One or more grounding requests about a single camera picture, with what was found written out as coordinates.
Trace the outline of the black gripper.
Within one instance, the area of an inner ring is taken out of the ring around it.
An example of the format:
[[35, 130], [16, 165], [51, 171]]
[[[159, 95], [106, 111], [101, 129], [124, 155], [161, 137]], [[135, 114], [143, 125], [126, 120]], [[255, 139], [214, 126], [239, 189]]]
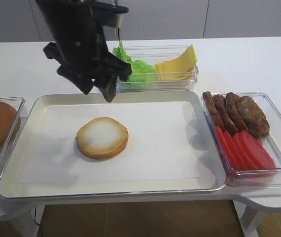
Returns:
[[[126, 81], [132, 74], [129, 63], [109, 52], [103, 26], [116, 27], [129, 9], [96, 0], [38, 0], [37, 5], [55, 39], [64, 66], [57, 74], [83, 94], [95, 86], [111, 103], [116, 96], [117, 77]], [[94, 82], [90, 76], [98, 76]]]

